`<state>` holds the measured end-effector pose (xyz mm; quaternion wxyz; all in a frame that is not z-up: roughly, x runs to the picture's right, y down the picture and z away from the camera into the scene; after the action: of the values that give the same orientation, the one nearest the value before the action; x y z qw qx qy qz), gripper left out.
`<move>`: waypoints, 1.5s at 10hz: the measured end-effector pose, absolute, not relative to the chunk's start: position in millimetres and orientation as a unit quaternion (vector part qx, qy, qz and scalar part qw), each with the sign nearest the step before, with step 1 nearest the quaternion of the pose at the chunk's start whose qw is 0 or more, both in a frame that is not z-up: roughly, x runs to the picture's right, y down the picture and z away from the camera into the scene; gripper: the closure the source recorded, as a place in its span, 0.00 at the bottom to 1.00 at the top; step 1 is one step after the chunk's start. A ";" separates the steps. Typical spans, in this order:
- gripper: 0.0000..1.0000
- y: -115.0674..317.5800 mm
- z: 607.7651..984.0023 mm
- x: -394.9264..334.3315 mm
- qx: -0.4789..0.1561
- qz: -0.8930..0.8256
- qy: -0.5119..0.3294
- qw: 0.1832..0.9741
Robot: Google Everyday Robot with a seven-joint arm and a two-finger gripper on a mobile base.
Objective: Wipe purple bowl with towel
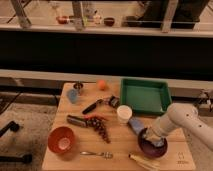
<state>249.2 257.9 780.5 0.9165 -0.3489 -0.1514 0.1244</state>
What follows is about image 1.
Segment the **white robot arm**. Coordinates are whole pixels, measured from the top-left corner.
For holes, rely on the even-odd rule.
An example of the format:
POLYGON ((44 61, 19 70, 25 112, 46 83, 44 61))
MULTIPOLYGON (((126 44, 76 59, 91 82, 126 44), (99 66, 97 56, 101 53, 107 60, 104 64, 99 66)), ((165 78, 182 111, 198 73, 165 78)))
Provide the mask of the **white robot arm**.
POLYGON ((213 151, 213 128, 198 118, 198 110, 192 104, 172 103, 166 113, 149 127, 148 137, 151 141, 158 141, 179 127, 190 131, 213 151))

